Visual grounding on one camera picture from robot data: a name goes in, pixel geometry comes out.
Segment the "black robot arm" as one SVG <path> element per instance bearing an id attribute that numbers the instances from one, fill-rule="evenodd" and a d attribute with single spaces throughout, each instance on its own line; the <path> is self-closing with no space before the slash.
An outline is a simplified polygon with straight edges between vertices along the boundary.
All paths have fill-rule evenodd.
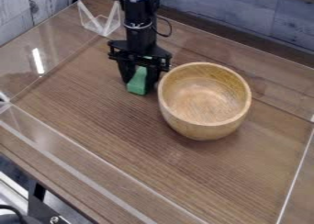
<path id="1" fill-rule="evenodd" d="M 148 95 L 156 88 L 162 72 L 172 68 L 173 54 L 158 46 L 160 0 L 120 0 L 125 11 L 126 40 L 110 40 L 109 57 L 118 63 L 130 93 Z"/>

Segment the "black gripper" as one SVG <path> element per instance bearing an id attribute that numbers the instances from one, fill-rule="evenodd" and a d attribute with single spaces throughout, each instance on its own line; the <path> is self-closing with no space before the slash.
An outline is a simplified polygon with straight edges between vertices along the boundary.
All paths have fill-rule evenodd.
<path id="1" fill-rule="evenodd" d="M 148 67 L 146 92 L 150 93 L 160 79 L 160 71 L 168 72 L 172 69 L 173 54 L 157 44 L 145 52 L 132 50 L 125 40 L 110 40 L 109 46 L 109 56 L 118 62 L 121 76 L 126 84 L 136 74 L 136 66 Z"/>

